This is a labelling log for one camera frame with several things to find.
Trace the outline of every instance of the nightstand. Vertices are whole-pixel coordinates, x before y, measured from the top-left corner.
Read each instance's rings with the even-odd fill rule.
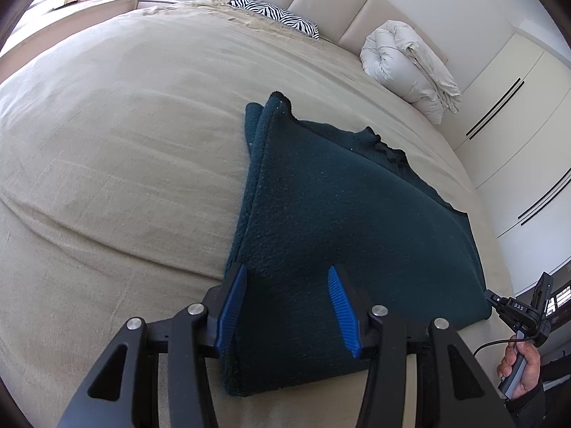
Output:
[[[137,0],[135,9],[150,8],[151,6],[169,6],[175,3],[194,0]]]

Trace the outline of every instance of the human hand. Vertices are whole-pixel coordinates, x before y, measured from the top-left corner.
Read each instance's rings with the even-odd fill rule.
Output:
[[[497,368],[498,377],[500,378],[509,377],[512,374],[512,365],[516,362],[517,358],[514,345],[517,346],[517,351],[520,354],[523,354],[527,361],[521,380],[516,387],[516,390],[513,392],[512,399],[517,399],[537,386],[539,381],[541,358],[537,348],[530,342],[520,341],[517,343],[508,343],[505,348],[504,358],[501,360],[501,363]]]

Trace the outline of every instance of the silver bolt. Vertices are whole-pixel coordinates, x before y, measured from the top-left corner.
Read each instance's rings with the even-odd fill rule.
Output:
[[[192,316],[197,316],[204,312],[204,305],[199,302],[195,302],[194,304],[189,305],[187,310]]]
[[[439,317],[437,319],[434,319],[434,326],[439,330],[445,330],[450,326],[450,323],[448,323],[448,320]]]
[[[143,321],[139,317],[133,317],[127,322],[127,328],[130,330],[136,330],[143,324]]]
[[[375,317],[384,317],[389,313],[385,306],[376,305],[370,310]]]

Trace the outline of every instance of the blue rubber tip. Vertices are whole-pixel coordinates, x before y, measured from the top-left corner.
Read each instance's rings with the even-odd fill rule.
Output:
[[[246,266],[241,265],[240,270],[238,270],[238,274],[236,274],[236,279],[230,288],[226,303],[222,308],[218,321],[218,336],[216,337],[214,346],[219,353],[225,351],[229,347],[234,330],[236,329],[242,303],[244,302],[244,296],[246,295],[246,278]]]
[[[359,322],[335,267],[329,269],[327,284],[329,285],[329,296],[331,297],[331,302],[333,302],[333,308],[335,309],[339,328],[341,328],[345,347],[351,352],[353,357],[359,358],[363,349],[359,340]]]

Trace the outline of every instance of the black jacket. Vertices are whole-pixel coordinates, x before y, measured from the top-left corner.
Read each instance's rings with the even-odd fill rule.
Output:
[[[529,393],[506,401],[505,407],[511,414],[516,428],[539,428],[545,416],[545,393],[539,382]]]

